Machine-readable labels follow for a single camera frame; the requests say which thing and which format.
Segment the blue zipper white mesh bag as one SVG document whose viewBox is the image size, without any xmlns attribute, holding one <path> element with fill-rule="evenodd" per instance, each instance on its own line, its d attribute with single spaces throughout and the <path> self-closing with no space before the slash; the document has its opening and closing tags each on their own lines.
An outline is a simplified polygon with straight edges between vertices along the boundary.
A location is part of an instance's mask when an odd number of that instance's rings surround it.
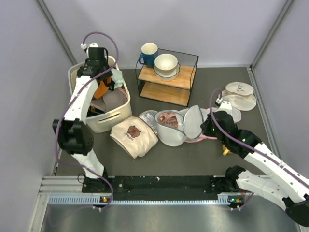
<svg viewBox="0 0 309 232">
<path fill-rule="evenodd" d="M 175 129 L 160 125 L 157 119 L 161 112 L 174 112 L 177 116 L 178 128 Z M 171 147 L 182 145 L 185 143 L 186 138 L 198 138 L 202 134 L 200 125 L 205 122 L 201 108 L 198 105 L 190 107 L 184 116 L 177 110 L 164 110 L 157 112 L 155 115 L 155 121 L 157 124 L 159 139 L 162 143 Z"/>
</svg>

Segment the bear print cream bag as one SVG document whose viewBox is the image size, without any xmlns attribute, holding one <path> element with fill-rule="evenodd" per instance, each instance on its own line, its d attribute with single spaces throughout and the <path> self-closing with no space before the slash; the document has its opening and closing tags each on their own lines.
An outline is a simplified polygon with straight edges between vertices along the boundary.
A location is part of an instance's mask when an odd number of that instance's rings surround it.
<svg viewBox="0 0 309 232">
<path fill-rule="evenodd" d="M 113 126 L 110 137 L 133 159 L 145 156 L 158 143 L 155 131 L 135 116 Z"/>
</svg>

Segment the yellow ceramic mug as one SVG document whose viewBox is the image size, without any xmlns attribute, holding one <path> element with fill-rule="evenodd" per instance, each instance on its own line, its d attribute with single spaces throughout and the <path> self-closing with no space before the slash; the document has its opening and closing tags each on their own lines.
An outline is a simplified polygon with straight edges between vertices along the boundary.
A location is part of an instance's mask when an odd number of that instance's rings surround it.
<svg viewBox="0 0 309 232">
<path fill-rule="evenodd" d="M 222 145 L 222 148 L 223 148 L 223 155 L 224 156 L 232 153 L 225 145 Z"/>
</svg>

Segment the orange bra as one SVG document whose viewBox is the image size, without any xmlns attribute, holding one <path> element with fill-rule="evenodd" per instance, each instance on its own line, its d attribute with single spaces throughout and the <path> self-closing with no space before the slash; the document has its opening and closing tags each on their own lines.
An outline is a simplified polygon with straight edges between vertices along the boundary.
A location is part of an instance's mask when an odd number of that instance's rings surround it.
<svg viewBox="0 0 309 232">
<path fill-rule="evenodd" d="M 97 90 L 95 91 L 93 98 L 99 99 L 103 95 L 105 95 L 108 90 L 113 91 L 114 90 L 114 81 L 111 77 L 108 77 L 107 79 L 100 81 Z"/>
</svg>

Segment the cream ceramic bowl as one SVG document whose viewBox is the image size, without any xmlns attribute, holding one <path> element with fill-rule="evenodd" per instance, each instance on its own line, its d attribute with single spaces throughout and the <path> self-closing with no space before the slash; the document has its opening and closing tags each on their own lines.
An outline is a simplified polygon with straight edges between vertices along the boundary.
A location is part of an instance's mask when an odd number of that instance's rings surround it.
<svg viewBox="0 0 309 232">
<path fill-rule="evenodd" d="M 154 63 L 154 67 L 157 67 L 162 71 L 169 71 L 177 66 L 178 60 L 172 54 L 161 54 L 157 56 Z"/>
</svg>

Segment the cream plastic laundry basket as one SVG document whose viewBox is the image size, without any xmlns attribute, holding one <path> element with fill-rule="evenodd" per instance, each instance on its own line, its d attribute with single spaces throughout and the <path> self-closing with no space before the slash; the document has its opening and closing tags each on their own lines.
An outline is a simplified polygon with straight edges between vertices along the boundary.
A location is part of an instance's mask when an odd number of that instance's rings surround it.
<svg viewBox="0 0 309 232">
<path fill-rule="evenodd" d="M 131 96 L 128 91 L 126 82 L 124 83 L 124 89 L 127 90 L 128 94 L 128 100 L 125 104 L 104 114 L 86 118 L 86 123 L 93 132 L 102 133 L 109 131 L 116 124 L 132 116 L 132 110 L 130 106 Z"/>
</svg>

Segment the pile of clothes in basket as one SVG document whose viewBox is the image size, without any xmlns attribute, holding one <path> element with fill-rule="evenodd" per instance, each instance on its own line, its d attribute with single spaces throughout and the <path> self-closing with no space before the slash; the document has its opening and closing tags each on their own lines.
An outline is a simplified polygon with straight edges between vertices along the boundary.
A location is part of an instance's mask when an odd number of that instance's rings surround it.
<svg viewBox="0 0 309 232">
<path fill-rule="evenodd" d="M 128 100 L 127 90 L 124 89 L 124 78 L 122 71 L 112 69 L 112 80 L 114 81 L 114 90 L 108 92 L 99 99 L 92 98 L 87 117 L 104 114 L 116 109 Z"/>
</svg>

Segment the silver round insulated pad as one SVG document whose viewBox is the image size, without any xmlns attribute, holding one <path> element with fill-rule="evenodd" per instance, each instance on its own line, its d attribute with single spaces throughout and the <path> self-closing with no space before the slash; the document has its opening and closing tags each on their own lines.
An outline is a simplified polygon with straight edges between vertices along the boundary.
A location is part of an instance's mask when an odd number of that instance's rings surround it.
<svg viewBox="0 0 309 232">
<path fill-rule="evenodd" d="M 144 111 L 139 115 L 139 118 L 142 119 L 148 126 L 150 126 L 156 135 L 158 135 L 157 124 L 155 121 L 156 113 L 157 111 L 155 110 Z"/>
</svg>

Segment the white scalloped plate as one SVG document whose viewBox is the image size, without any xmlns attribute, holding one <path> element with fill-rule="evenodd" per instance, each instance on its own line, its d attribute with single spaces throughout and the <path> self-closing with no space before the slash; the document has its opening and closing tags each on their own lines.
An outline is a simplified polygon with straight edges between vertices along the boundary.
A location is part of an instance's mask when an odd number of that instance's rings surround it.
<svg viewBox="0 0 309 232">
<path fill-rule="evenodd" d="M 177 75 L 180 72 L 180 64 L 177 64 L 177 66 L 173 70 L 169 71 L 162 71 L 157 67 L 154 67 L 155 75 L 162 81 L 171 81 L 177 77 Z"/>
</svg>

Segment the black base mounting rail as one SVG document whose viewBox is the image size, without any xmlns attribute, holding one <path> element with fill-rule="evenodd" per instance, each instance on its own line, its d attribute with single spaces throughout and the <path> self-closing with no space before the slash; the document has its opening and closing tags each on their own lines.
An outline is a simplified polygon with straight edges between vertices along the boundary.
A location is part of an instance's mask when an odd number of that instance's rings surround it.
<svg viewBox="0 0 309 232">
<path fill-rule="evenodd" d="M 224 177 L 114 176 L 107 180 L 115 201 L 216 200 L 218 194 L 228 192 L 234 192 L 240 199 L 248 195 Z"/>
</svg>

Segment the pink bra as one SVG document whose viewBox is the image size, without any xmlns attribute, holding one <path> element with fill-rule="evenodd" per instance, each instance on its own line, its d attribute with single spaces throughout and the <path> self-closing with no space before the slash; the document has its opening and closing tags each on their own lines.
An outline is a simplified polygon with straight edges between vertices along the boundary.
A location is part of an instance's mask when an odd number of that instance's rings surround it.
<svg viewBox="0 0 309 232">
<path fill-rule="evenodd" d="M 157 120 L 160 125 L 175 129 L 178 128 L 178 120 L 174 112 L 161 112 Z"/>
</svg>

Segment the blue ceramic mug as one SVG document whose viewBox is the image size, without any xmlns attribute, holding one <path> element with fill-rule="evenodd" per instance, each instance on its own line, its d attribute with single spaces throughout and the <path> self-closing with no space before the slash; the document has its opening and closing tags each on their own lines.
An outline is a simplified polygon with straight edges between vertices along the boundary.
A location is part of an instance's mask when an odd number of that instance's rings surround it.
<svg viewBox="0 0 309 232">
<path fill-rule="evenodd" d="M 141 47 L 141 55 L 139 56 L 139 63 L 148 68 L 155 66 L 155 59 L 158 56 L 158 47 L 154 43 L 146 43 Z"/>
</svg>

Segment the pink trimmed mesh laundry bag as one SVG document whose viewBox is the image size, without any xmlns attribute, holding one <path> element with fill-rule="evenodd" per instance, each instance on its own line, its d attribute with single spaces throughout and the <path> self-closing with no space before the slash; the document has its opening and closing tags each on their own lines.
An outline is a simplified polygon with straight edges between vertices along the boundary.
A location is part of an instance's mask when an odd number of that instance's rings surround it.
<svg viewBox="0 0 309 232">
<path fill-rule="evenodd" d="M 180 113 L 184 116 L 188 110 L 189 110 L 188 108 L 183 109 L 183 110 L 180 111 Z M 202 112 L 202 115 L 203 115 L 204 120 L 206 120 L 208 114 L 210 113 L 210 110 L 209 110 L 209 109 L 201 108 L 201 112 Z M 238 123 L 238 122 L 241 121 L 241 112 L 240 112 L 240 110 L 238 110 L 237 108 L 235 108 L 235 107 L 233 107 L 233 106 L 232 106 L 231 115 L 232 115 L 232 118 L 233 118 L 233 120 L 234 120 L 235 123 Z M 196 138 L 196 139 L 189 139 L 189 138 L 186 138 L 185 142 L 186 142 L 186 143 L 197 143 L 197 142 L 201 142 L 201 141 L 206 140 L 206 139 L 217 140 L 216 137 L 208 137 L 208 136 L 205 136 L 205 135 L 201 134 L 201 135 L 200 135 L 198 138 Z"/>
</svg>

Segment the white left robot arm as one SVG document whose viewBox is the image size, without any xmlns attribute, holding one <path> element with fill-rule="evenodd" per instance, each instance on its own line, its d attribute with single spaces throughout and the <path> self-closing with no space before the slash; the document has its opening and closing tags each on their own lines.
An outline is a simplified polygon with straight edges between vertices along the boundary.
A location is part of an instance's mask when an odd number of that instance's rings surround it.
<svg viewBox="0 0 309 232">
<path fill-rule="evenodd" d="M 94 149 L 94 138 L 86 125 L 87 113 L 93 95 L 99 87 L 94 77 L 111 75 L 108 51 L 98 46 L 88 46 L 85 63 L 77 70 L 75 88 L 68 109 L 61 119 L 53 121 L 56 145 L 78 161 L 84 170 L 83 193 L 103 193 L 110 188 L 107 171 L 99 162 Z"/>
</svg>

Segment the beige trimmed cream mesh bag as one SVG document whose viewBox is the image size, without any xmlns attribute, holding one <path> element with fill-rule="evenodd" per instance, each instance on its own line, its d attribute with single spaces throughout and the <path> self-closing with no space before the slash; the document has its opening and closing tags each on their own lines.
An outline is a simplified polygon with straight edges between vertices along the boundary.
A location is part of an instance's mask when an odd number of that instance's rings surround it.
<svg viewBox="0 0 309 232">
<path fill-rule="evenodd" d="M 222 98 L 240 111 L 250 111 L 257 104 L 253 87 L 243 82 L 227 84 L 222 91 Z"/>
</svg>

